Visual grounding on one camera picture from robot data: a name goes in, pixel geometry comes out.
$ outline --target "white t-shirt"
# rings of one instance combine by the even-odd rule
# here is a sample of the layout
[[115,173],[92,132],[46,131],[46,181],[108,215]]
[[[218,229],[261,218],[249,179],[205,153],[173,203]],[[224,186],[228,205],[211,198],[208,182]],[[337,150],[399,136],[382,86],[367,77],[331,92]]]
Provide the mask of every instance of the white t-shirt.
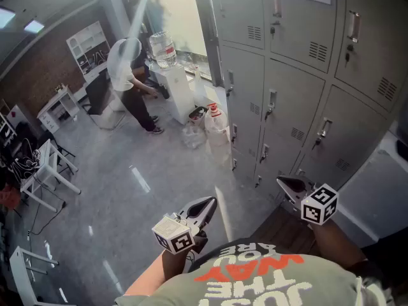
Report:
[[125,42],[125,39],[119,40],[113,45],[107,60],[108,74],[116,91],[130,90],[133,87],[130,80],[135,78],[130,67],[130,61],[124,60],[119,55],[119,46],[122,42]]

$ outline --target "locker vent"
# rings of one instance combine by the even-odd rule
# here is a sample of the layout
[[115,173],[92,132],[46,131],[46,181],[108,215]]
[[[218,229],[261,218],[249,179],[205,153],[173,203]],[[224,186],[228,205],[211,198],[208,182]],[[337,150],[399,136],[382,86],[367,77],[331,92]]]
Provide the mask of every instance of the locker vent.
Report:
[[309,57],[315,58],[317,60],[326,61],[327,47],[314,42],[310,43],[309,47]]
[[343,170],[343,171],[346,171],[349,166],[350,166],[350,164],[348,162],[345,162],[343,159],[339,159],[336,162],[336,167]]
[[248,153],[249,153],[249,155],[251,155],[251,156],[253,156],[253,157],[256,157],[255,151],[249,149],[249,150],[248,150]]
[[291,136],[296,138],[297,140],[302,140],[304,136],[304,132],[296,129],[295,127],[292,128]]
[[252,40],[261,41],[262,40],[261,28],[248,26],[248,38]]
[[388,101],[392,101],[396,91],[397,87],[394,84],[387,81],[384,77],[381,79],[377,89],[380,95],[384,96]]
[[251,111],[251,112],[253,112],[253,113],[255,113],[256,115],[259,115],[259,106],[258,105],[255,105],[254,103],[250,103],[250,105],[249,105],[249,110]]

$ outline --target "red letter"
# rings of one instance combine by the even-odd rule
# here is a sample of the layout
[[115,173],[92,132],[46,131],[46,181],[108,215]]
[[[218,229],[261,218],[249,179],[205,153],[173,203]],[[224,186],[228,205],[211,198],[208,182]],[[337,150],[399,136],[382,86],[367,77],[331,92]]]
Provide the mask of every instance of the red letter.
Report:
[[225,266],[232,279],[236,281],[243,281],[251,277],[258,261],[251,261],[243,265],[228,264]]
[[207,281],[209,279],[215,279],[217,282],[229,282],[230,280],[221,273],[221,267],[215,266],[208,271],[207,274],[202,275],[201,277],[195,278],[194,281]]
[[272,266],[276,270],[285,268],[290,259],[295,263],[303,263],[303,258],[300,255],[281,255],[278,261],[274,258],[263,258],[261,259],[261,264],[259,264],[258,275],[267,274],[269,266]]

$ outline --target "black pants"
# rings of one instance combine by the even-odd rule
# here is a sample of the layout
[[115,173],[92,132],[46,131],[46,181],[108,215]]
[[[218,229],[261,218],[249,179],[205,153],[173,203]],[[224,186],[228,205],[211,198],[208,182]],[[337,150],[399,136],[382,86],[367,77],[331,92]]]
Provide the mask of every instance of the black pants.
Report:
[[146,104],[142,98],[142,95],[138,92],[137,88],[133,86],[131,89],[122,92],[120,97],[123,105],[137,119],[139,124],[147,131],[152,131],[156,125],[153,119],[150,117],[146,109]]

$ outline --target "sneaker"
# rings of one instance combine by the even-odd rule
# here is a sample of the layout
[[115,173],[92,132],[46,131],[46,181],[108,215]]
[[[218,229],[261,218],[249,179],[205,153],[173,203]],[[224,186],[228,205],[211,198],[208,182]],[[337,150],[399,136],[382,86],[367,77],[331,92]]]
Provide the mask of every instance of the sneaker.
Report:
[[149,133],[153,135],[158,135],[161,134],[163,131],[164,129],[156,126],[152,131],[149,131]]

